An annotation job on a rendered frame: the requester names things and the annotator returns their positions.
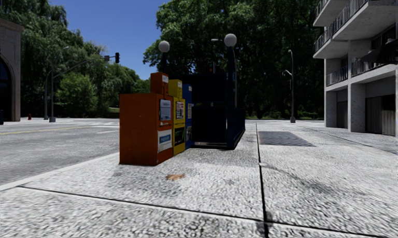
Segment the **pale concrete building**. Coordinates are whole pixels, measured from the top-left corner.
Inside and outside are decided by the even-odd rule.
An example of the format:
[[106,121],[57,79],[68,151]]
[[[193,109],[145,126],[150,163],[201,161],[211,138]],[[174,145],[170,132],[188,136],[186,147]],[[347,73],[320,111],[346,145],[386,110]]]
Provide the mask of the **pale concrete building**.
[[398,0],[320,0],[314,26],[325,126],[398,136]]

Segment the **yellow newspaper box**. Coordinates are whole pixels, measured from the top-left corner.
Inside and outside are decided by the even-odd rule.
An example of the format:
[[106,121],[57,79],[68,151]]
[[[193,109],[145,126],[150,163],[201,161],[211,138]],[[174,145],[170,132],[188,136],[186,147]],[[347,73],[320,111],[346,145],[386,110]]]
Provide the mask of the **yellow newspaper box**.
[[173,153],[177,155],[186,148],[185,99],[182,97],[182,81],[169,80],[169,96],[173,97]]

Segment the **orange newspaper box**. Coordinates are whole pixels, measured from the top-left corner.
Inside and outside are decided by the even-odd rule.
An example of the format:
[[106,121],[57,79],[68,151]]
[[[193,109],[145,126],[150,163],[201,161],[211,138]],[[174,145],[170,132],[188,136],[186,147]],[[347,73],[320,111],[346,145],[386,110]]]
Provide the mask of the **orange newspaper box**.
[[168,75],[150,75],[149,93],[120,94],[120,164],[156,166],[173,157]]

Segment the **blue newspaper box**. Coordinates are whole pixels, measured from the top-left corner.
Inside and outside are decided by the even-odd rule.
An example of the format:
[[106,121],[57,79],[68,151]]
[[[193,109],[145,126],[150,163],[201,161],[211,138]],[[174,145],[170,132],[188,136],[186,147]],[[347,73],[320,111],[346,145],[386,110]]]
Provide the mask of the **blue newspaper box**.
[[192,86],[183,84],[182,96],[185,99],[185,126],[186,126],[186,149],[189,149],[193,144],[192,141]]

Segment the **dark stairway railing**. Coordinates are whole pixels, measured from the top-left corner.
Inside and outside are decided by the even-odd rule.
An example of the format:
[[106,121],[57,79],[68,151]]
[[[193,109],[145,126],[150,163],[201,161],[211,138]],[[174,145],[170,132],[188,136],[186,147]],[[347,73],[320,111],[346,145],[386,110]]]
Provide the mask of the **dark stairway railing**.
[[225,73],[217,73],[214,67],[205,74],[167,73],[169,79],[179,79],[193,88],[192,138],[197,147],[233,150],[244,134],[245,110],[237,107],[236,42],[234,34],[226,34],[224,43],[228,49],[228,62]]

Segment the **trees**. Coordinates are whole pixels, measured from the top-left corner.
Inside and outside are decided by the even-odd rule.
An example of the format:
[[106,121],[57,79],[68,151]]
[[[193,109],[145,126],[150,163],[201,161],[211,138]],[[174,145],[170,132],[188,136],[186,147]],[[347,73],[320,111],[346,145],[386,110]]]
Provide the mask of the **trees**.
[[106,117],[121,93],[147,93],[149,80],[100,56],[105,48],[68,29],[49,0],[3,0],[0,17],[21,25],[21,115]]
[[170,0],[157,11],[160,38],[170,44],[167,72],[206,73],[209,62],[227,70],[226,34],[237,37],[237,104],[248,115],[324,114],[323,61],[314,59],[321,30],[313,27],[317,0]]

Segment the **grey street lamp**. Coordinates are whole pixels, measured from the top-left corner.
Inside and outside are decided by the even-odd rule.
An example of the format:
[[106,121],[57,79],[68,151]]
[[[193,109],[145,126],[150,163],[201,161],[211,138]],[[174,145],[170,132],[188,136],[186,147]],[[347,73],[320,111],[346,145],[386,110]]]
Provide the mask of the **grey street lamp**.
[[291,56],[291,70],[285,69],[283,73],[287,73],[291,76],[291,83],[290,83],[290,88],[291,88],[291,117],[290,117],[290,122],[291,123],[296,123],[296,118],[294,116],[294,58],[293,58],[293,52],[291,49],[288,50]]
[[55,62],[57,56],[63,50],[68,49],[68,48],[69,48],[69,46],[65,46],[65,47],[57,50],[55,52],[55,54],[52,56],[52,58],[51,58],[51,70],[50,70],[50,72],[48,72],[46,74],[46,80],[45,80],[45,83],[44,83],[44,85],[45,85],[45,90],[44,90],[44,120],[48,120],[49,119],[49,116],[48,116],[48,77],[49,77],[49,75],[53,75],[54,62]]

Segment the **brown stone building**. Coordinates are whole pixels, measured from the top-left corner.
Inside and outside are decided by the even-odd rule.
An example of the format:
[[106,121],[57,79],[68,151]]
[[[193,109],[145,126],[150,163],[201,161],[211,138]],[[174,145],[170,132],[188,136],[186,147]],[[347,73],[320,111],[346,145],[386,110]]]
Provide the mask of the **brown stone building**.
[[21,120],[21,33],[23,26],[0,18],[0,110]]

